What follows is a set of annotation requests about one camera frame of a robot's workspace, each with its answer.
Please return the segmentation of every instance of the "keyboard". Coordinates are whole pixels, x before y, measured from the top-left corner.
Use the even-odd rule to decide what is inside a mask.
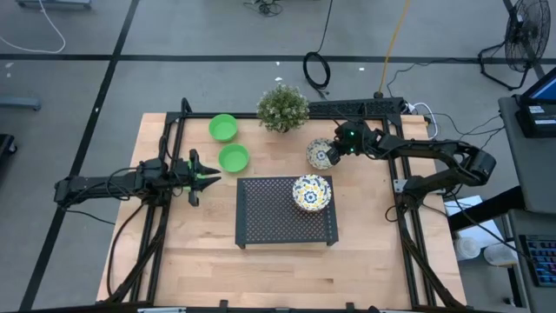
[[[537,262],[529,263],[533,282],[539,287],[556,287],[556,236],[522,235],[520,240],[524,252]]]

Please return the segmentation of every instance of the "yellow cable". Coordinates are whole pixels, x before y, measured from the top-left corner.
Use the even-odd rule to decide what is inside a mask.
[[[388,59],[390,58],[390,54],[392,53],[392,48],[394,47],[394,43],[396,41],[396,37],[398,36],[398,32],[400,31],[401,25],[403,24],[404,18],[406,18],[407,10],[409,9],[410,0],[406,0],[406,4],[403,6],[403,13],[401,13],[400,21],[396,25],[396,29],[394,30],[394,34],[392,35],[392,40],[390,40],[390,46],[388,47],[388,52],[386,53],[386,59],[384,59],[384,67],[382,68],[382,78],[381,78],[381,85],[379,86],[379,92],[382,91],[382,85],[386,80],[386,72],[388,67]]]

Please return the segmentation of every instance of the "computer screen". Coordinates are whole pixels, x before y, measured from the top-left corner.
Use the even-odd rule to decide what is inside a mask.
[[[540,100],[556,100],[556,76],[543,83],[532,94],[531,98]]]

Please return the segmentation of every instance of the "gray floor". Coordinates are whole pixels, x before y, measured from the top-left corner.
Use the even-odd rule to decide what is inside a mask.
[[[94,0],[92,11],[49,10],[66,36],[69,54],[109,54],[130,0]],[[303,55],[317,48],[328,1],[288,0],[274,18],[260,17],[242,1],[142,0],[125,54],[169,55]],[[383,56],[403,1],[336,1],[323,55]],[[503,38],[506,12],[501,0],[412,3],[396,42],[395,56],[475,57]],[[56,49],[58,39],[37,10],[0,2],[0,36],[30,48]],[[0,43],[0,54],[17,53]],[[545,57],[556,57],[551,41]],[[8,69],[5,64],[13,63]],[[310,64],[311,72],[319,72]],[[389,79],[409,64],[388,67]],[[331,63],[330,99],[371,97],[380,81],[379,63]],[[0,109],[0,133],[17,137],[19,151],[0,188],[0,311],[16,310],[27,286],[54,214],[54,182],[70,170],[95,101],[105,62],[0,61],[0,95],[40,97],[38,112]],[[489,66],[499,77],[518,82],[520,75],[505,65]],[[100,175],[129,164],[144,112],[178,110],[187,97],[195,111],[253,111],[275,79],[299,86],[310,100],[319,100],[305,82],[301,63],[159,63],[120,62],[110,85],[82,174]],[[526,86],[536,81],[531,75]],[[393,93],[411,103],[428,103],[451,115],[461,130],[498,112],[497,99],[507,90],[487,81],[477,65],[433,64],[400,74]],[[457,133],[439,118],[439,138]],[[500,126],[498,119],[484,129]],[[468,137],[481,145],[487,137]],[[487,186],[464,189],[463,196],[496,195],[517,184],[505,134],[486,150],[498,161]],[[80,210],[114,219],[118,202],[90,201]],[[93,303],[109,247],[112,227],[84,216],[66,217],[35,308]],[[463,263],[462,278],[470,304],[479,309],[510,311],[500,304],[510,296],[506,271],[482,260]]]

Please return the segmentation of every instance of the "perforated metal tray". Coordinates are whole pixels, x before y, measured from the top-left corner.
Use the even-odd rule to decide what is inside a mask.
[[[242,249],[251,243],[314,243],[338,241],[332,177],[332,199],[319,212],[300,209],[292,198],[294,177],[239,178],[235,243]]]

